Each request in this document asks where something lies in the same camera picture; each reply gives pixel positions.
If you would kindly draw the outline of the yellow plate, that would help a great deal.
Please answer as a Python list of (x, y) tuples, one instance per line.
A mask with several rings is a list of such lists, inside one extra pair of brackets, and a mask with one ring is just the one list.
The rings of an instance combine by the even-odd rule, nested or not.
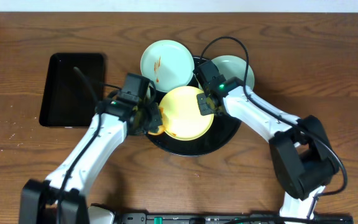
[(169, 91), (160, 101), (164, 132), (180, 141), (201, 137), (211, 127), (214, 116), (202, 115), (197, 95), (203, 90), (193, 86), (181, 86)]

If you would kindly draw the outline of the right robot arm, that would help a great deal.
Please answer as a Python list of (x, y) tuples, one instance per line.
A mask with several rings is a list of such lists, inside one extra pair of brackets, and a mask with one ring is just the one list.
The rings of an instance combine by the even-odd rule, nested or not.
[(280, 216), (313, 219), (325, 187), (344, 170), (320, 120), (288, 114), (256, 95), (238, 78), (202, 83), (197, 96), (202, 115), (224, 113), (242, 121), (269, 144), (275, 175), (285, 191)]

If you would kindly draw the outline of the green yellow sponge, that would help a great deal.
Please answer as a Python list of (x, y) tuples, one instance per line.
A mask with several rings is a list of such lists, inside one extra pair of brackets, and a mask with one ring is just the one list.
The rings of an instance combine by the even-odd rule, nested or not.
[(149, 127), (148, 133), (151, 135), (160, 135), (165, 131), (165, 127), (162, 121), (162, 114), (158, 107), (153, 107), (149, 109), (150, 111), (150, 119), (149, 119)]

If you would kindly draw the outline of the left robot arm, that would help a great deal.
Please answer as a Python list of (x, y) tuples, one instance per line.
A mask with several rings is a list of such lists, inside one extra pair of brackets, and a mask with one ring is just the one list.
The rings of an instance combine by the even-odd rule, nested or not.
[(156, 132), (162, 123), (155, 98), (121, 90), (99, 101), (92, 122), (70, 155), (42, 182), (21, 192), (19, 223), (114, 223), (107, 208), (88, 206), (101, 169), (128, 135)]

